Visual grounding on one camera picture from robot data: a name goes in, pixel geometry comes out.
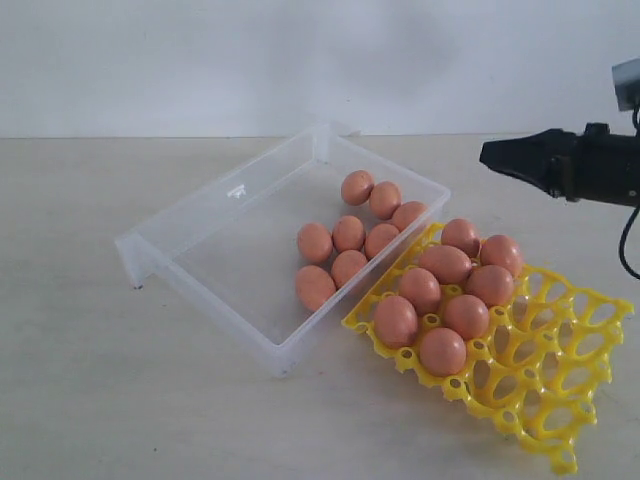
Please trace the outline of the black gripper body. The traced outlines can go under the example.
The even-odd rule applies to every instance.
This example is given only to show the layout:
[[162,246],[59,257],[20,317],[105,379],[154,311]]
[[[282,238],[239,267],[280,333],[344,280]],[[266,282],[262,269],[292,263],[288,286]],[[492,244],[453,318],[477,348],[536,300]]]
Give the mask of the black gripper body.
[[549,194],[570,202],[639,204],[639,138],[589,123],[581,134],[556,130],[551,147]]

